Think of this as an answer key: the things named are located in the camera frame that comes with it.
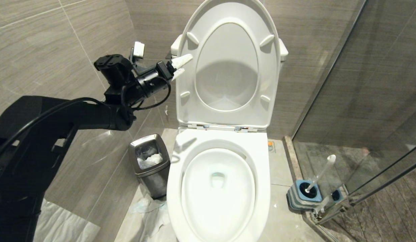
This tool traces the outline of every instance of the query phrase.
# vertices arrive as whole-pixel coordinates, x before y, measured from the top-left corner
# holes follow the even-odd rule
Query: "plastic sheet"
[[[92,242],[100,227],[44,199],[34,242]]]

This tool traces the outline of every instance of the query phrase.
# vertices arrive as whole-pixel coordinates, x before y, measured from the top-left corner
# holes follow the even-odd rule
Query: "black cable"
[[[41,115],[37,116],[36,118],[33,118],[26,125],[24,125],[21,129],[19,129],[19,131],[17,131],[13,136],[11,136],[9,139],[7,139],[7,141],[5,141],[5,143],[2,144],[1,147],[0,147],[0,156],[26,130],[28,130],[31,127],[35,126],[36,124],[38,124],[39,122],[43,121],[44,119],[50,117],[54,113],[56,113],[56,112],[58,112],[58,111],[60,111],[60,110],[62,110],[64,108],[67,108],[69,106],[72,106],[72,105],[74,105],[76,103],[80,103],[80,102],[84,102],[84,101],[91,101],[91,102],[94,102],[94,103],[97,103],[97,104],[100,104],[100,105],[105,105],[105,103],[103,103],[101,101],[98,101],[98,100],[96,100],[94,98],[91,98],[91,97],[81,97],[81,98],[76,98],[76,99],[73,99],[73,100],[66,101],[64,103],[60,103],[59,105],[54,106],[54,107],[48,109],[47,111],[43,112]]]
[[[153,104],[153,105],[147,106],[147,107],[143,107],[143,108],[140,108],[140,106],[141,106],[142,103],[139,103],[139,105],[137,107],[132,108],[133,111],[139,111],[139,110],[145,110],[145,109],[155,108],[155,107],[160,106],[161,104],[163,104],[169,98],[169,96],[171,95],[171,90],[172,90],[171,84],[165,78],[162,78],[162,77],[157,77],[157,78],[161,78],[168,85],[168,94],[166,95],[166,97],[163,98],[162,101],[160,101],[160,102],[158,102],[156,104]]]
[[[142,100],[142,101],[139,103],[139,105],[138,105],[138,106],[136,106],[136,107],[134,107],[134,108],[135,108],[135,109],[139,108],[139,107],[142,105],[142,103],[144,103],[144,101],[145,101],[145,100]]]

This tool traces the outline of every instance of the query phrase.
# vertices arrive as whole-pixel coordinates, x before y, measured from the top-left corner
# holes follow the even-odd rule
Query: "toilet lid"
[[[206,0],[185,27],[178,55],[192,54],[177,78],[181,124],[266,129],[280,72],[278,33],[257,0]]]

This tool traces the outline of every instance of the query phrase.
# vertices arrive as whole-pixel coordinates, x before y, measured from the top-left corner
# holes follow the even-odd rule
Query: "toilet brush handle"
[[[318,180],[324,175],[324,173],[326,173],[327,170],[329,170],[336,161],[336,155],[329,155],[327,158],[327,163],[324,165],[323,170],[318,173],[318,175],[315,177],[314,181],[309,185],[308,188],[305,189],[305,191],[307,193],[309,193],[309,191],[311,190],[312,187],[315,186],[315,184],[317,184]]]

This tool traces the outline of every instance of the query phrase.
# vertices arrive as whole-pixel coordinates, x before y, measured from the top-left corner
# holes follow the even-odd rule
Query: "toilet brush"
[[[329,155],[327,163],[313,181],[296,180],[287,192],[287,201],[292,210],[312,210],[322,201],[317,182],[336,162],[336,155]]]

